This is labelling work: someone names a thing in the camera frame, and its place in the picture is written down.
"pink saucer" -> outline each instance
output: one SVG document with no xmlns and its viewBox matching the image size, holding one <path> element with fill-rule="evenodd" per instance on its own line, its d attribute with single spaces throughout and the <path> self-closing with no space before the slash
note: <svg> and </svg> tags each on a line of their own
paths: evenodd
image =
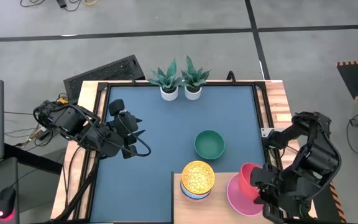
<svg viewBox="0 0 358 224">
<path fill-rule="evenodd" d="M 249 217 L 258 215 L 262 211 L 263 205 L 255 204 L 241 193 L 238 184 L 239 178 L 239 174 L 237 174 L 227 184 L 227 199 L 231 207 L 241 215 Z"/>
</svg>

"black frame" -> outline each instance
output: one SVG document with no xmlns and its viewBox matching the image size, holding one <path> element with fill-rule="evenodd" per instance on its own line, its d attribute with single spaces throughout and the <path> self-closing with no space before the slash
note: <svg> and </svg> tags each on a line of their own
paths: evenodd
<svg viewBox="0 0 358 224">
<path fill-rule="evenodd" d="M 264 81 L 237 82 L 236 78 L 234 76 L 234 73 L 232 71 L 229 72 L 229 74 L 227 75 L 226 80 L 231 80 L 231 82 L 209 82 L 209 83 L 205 84 L 205 86 L 250 86 L 252 88 L 252 94 L 254 96 L 254 103 L 255 103 L 255 109 L 256 109 L 256 112 L 257 112 L 257 119 L 258 119 L 259 127 L 260 128 L 274 128 L 274 126 L 273 126 L 273 118 L 272 118 L 272 114 L 271 114 L 271 110 L 270 110 L 270 104 L 269 104 L 269 99 L 268 99 L 268 96 L 267 96 L 267 90 L 266 90 L 265 82 Z M 99 82 L 93 112 L 94 113 L 98 112 L 98 108 L 100 106 L 101 92 L 103 90 L 106 90 L 106 95 L 104 97 L 104 106 L 103 106 L 103 111 L 102 111 L 102 117 L 101 117 L 102 122 L 104 122 L 104 120 L 106 119 L 107 108 L 108 108 L 108 104 L 109 104 L 108 99 L 109 99 L 109 96 L 110 96 L 111 88 L 112 87 L 125 87 L 125 86 L 131 86 L 131 87 L 151 86 L 151 87 L 155 87 L 155 85 L 152 85 L 150 83 L 137 83 L 135 80 L 133 80 L 132 82 L 125 82 L 125 83 Z M 261 109 L 260 109 L 259 97 L 258 97 L 258 92 L 257 92 L 258 88 L 261 90 L 262 98 L 264 99 L 264 107 L 265 107 L 266 114 L 267 114 L 268 127 L 264 127 L 264 123 L 263 123 L 263 119 L 262 119 L 262 112 L 261 112 Z M 263 149 L 263 150 L 264 150 L 265 163 L 272 164 L 272 161 L 270 159 L 269 150 L 268 149 Z M 83 168 L 82 168 L 81 177 L 80 177 L 80 185 L 86 179 L 86 171 L 88 170 L 87 168 L 89 166 L 90 153 L 91 153 L 90 151 L 85 152 L 85 159 L 84 159 Z M 274 158 L 279 158 L 279 159 L 276 159 L 275 166 L 277 166 L 279 169 L 283 169 L 279 151 L 277 149 L 275 149 L 273 151 L 273 154 L 275 155 Z M 86 208 L 86 213 L 85 213 L 85 219 L 87 219 L 87 220 L 90 220 L 90 216 L 91 216 L 91 210 L 92 210 L 92 206 L 93 206 L 93 196 L 94 196 L 94 190 L 95 190 L 96 179 L 97 179 L 97 170 L 98 170 L 98 167 L 96 168 L 96 177 L 92 181 L 92 183 L 90 185 L 90 189 L 89 189 L 88 206 Z M 171 182 L 173 183 L 173 172 L 171 172 Z M 171 184 L 171 186 L 172 186 L 171 198 L 173 198 L 173 184 Z M 172 222 L 171 223 L 173 223 L 173 200 L 171 200 L 171 201 L 172 201 L 172 204 L 171 204 L 171 207 L 172 207 L 172 210 L 171 210 Z M 79 216 L 79 213 L 80 213 L 80 205 L 81 205 L 81 201 L 79 201 L 78 205 L 76 206 L 76 208 L 74 210 L 74 217 L 73 217 L 74 219 L 79 218 L 78 216 Z"/>
</svg>

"teal bowl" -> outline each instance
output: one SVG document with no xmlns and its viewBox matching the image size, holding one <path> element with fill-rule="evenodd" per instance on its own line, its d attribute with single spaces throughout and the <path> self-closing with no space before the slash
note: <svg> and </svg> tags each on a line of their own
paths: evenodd
<svg viewBox="0 0 358 224">
<path fill-rule="evenodd" d="M 196 152 L 204 159 L 217 159 L 224 152 L 224 140 L 216 131 L 199 133 L 194 142 Z"/>
</svg>

